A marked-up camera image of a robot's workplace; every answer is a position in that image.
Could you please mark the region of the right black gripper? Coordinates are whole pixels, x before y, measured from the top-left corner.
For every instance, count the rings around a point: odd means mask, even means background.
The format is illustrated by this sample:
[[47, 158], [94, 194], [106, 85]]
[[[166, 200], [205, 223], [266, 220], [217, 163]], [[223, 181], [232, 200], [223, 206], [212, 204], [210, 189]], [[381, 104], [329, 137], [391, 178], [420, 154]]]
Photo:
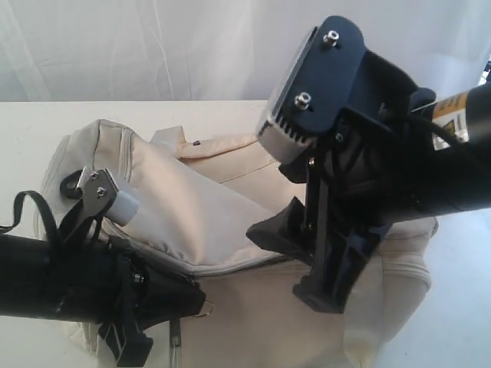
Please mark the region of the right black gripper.
[[301, 261], [310, 273], [293, 294], [312, 310], [342, 314], [358, 278], [385, 239], [425, 248], [435, 218], [385, 219], [379, 201], [402, 203], [413, 168], [402, 129], [388, 120], [435, 100], [403, 71], [366, 53], [348, 105], [331, 129], [292, 163], [280, 164], [291, 182], [306, 186], [277, 215], [251, 225], [246, 236], [261, 249]]

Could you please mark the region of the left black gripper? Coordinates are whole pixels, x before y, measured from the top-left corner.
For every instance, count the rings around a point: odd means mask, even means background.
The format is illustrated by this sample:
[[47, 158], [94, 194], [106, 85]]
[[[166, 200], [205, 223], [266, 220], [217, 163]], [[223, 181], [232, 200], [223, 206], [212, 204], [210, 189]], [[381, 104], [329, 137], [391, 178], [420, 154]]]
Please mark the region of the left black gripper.
[[104, 279], [108, 302], [98, 334], [116, 363], [145, 363], [153, 339], [138, 325], [196, 315], [206, 294], [193, 278], [143, 255], [123, 238], [110, 236], [103, 245], [111, 265]]

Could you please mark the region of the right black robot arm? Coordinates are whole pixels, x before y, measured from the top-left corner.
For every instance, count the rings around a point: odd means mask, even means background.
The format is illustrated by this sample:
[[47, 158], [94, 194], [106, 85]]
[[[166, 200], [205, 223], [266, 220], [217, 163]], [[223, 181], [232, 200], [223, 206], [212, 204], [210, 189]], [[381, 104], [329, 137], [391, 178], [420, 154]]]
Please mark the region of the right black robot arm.
[[371, 52], [339, 64], [311, 57], [274, 110], [259, 142], [306, 197], [247, 236], [309, 266], [293, 292], [315, 311], [344, 311], [394, 224], [490, 205], [486, 85], [437, 100]]

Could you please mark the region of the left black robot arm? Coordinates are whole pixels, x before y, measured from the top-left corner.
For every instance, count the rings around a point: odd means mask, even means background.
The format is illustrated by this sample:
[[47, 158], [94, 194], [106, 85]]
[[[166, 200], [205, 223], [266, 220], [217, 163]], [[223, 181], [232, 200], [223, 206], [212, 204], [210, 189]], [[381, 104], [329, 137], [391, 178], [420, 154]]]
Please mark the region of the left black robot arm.
[[144, 330], [198, 314], [199, 285], [111, 236], [56, 255], [46, 241], [1, 237], [1, 314], [92, 323], [118, 367], [142, 367], [153, 347]]

